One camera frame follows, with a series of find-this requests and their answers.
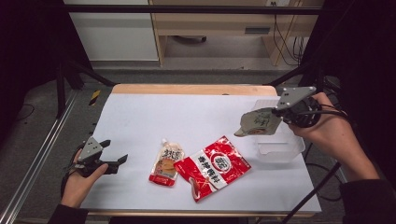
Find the transparent plastic container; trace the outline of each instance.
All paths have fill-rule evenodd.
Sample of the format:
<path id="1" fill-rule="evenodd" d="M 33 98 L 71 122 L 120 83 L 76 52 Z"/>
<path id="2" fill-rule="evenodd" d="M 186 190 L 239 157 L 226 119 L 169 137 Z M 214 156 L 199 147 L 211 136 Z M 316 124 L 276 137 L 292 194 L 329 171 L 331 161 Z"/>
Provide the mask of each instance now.
<path id="1" fill-rule="evenodd" d="M 252 110 L 275 107 L 277 101 L 259 100 Z M 280 122 L 273 135 L 254 135 L 257 157 L 263 162 L 291 162 L 305 150 L 302 137 L 296 136 L 285 122 Z"/>

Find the black sleeve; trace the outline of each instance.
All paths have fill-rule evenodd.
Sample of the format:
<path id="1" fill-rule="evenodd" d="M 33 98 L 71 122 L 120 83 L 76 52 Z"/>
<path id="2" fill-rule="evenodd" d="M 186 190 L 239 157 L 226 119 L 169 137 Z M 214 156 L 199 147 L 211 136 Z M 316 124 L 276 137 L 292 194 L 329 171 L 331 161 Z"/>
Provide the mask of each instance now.
<path id="1" fill-rule="evenodd" d="M 360 180 L 341 185 L 346 215 L 343 223 L 396 223 L 396 197 L 385 180 Z"/>
<path id="2" fill-rule="evenodd" d="M 58 204 L 48 224 L 84 224 L 87 215 L 88 210 L 86 209 L 71 208 Z"/>

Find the black curtain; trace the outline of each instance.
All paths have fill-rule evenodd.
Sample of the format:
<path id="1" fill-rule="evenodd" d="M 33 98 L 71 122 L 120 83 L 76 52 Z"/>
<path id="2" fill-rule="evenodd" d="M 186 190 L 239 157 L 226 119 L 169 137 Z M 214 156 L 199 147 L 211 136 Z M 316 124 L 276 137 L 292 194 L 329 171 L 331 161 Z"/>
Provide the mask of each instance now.
<path id="1" fill-rule="evenodd" d="M 55 79 L 62 60 L 72 58 L 92 69 L 69 14 L 40 7 L 63 3 L 0 1 L 0 143 L 21 110 L 25 94 Z M 78 71 L 70 70 L 66 78 L 74 88 L 83 84 Z"/>
<path id="2" fill-rule="evenodd" d="M 350 3 L 326 1 L 325 7 Z M 341 106 L 356 120 L 364 149 L 396 189 L 395 52 L 396 1 L 357 0 L 346 14 L 318 17 L 303 63 L 313 62 L 306 83 L 314 82 L 318 71 L 340 79 Z"/>

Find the person's left hand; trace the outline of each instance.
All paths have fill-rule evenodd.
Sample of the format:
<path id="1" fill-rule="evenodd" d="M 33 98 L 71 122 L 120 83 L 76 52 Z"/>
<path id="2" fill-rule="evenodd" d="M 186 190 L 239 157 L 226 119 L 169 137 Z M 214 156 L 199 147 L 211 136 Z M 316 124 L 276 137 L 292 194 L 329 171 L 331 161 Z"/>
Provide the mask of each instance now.
<path id="1" fill-rule="evenodd" d="M 77 162 L 80 153 L 81 149 L 76 154 L 74 162 Z M 105 173 L 107 167 L 108 164 L 106 163 L 101 165 L 88 177 L 83 177 L 76 171 L 73 172 L 66 182 L 61 204 L 68 207 L 79 208 L 95 181 Z"/>

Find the human hand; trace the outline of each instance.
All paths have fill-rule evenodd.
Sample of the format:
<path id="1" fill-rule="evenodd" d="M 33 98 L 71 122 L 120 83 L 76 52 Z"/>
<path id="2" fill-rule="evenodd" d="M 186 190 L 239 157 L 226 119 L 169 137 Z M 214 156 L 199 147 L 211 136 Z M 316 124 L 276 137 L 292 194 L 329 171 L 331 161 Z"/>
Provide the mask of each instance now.
<path id="1" fill-rule="evenodd" d="M 81 149 L 76 154 L 74 162 L 78 161 L 80 153 Z M 108 164 L 106 163 L 101 165 L 88 177 L 83 177 L 78 172 L 73 172 L 67 179 L 61 204 L 68 207 L 79 208 L 95 181 L 105 173 L 107 167 Z"/>
<path id="2" fill-rule="evenodd" d="M 324 105 L 322 110 L 336 111 L 331 108 L 332 102 L 324 92 L 312 97 Z M 299 128 L 292 124 L 289 127 L 294 134 L 312 142 L 345 166 L 349 180 L 379 178 L 346 119 L 333 114 L 322 114 L 313 127 Z"/>

